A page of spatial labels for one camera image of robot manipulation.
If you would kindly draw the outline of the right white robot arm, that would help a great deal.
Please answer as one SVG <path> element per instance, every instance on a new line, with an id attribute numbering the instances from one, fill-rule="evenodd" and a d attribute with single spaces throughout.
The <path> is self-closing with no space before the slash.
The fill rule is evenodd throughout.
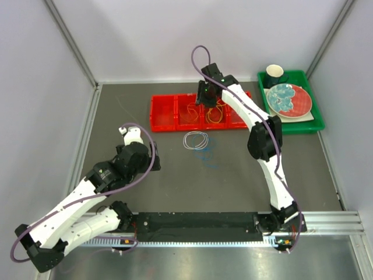
<path id="1" fill-rule="evenodd" d="M 247 147 L 265 175 L 270 194 L 273 226 L 277 230 L 284 231 L 294 221 L 298 221 L 297 233 L 300 233 L 302 213 L 287 186 L 281 162 L 283 140 L 280 118 L 270 116 L 256 105 L 236 78 L 232 75 L 224 76 L 217 64 L 209 64 L 198 72 L 205 80 L 199 82 L 196 104 L 214 107 L 217 105 L 217 100 L 222 99 L 249 129 Z"/>

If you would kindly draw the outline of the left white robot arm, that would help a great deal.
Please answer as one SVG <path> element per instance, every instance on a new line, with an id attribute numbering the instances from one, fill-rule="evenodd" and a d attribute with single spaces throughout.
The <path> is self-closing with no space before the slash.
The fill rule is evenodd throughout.
<path id="1" fill-rule="evenodd" d="M 132 224 L 132 213 L 126 203 L 115 201 L 102 213 L 79 222 L 89 209 L 111 195 L 140 183 L 151 171 L 160 170 L 157 145 L 145 145 L 140 125 L 127 123 L 119 127 L 123 144 L 116 147 L 111 159 L 96 163 L 75 189 L 39 220 L 15 229 L 16 241 L 10 258 L 15 257 L 17 244 L 22 244 L 28 258 L 39 273 L 55 268 L 72 250 L 96 236 L 113 230 L 126 231 Z"/>

